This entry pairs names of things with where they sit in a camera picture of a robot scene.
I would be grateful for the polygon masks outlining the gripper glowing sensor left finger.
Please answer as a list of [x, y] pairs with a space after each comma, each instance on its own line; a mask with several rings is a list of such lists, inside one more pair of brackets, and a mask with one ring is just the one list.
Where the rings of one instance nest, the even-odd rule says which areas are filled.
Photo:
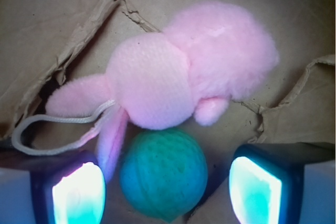
[[100, 223], [106, 184], [95, 155], [1, 151], [1, 223]]

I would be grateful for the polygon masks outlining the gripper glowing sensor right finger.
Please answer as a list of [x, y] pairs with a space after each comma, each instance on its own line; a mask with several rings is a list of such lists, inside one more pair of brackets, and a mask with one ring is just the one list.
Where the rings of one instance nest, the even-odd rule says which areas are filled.
[[239, 223], [335, 223], [335, 145], [241, 145], [229, 196]]

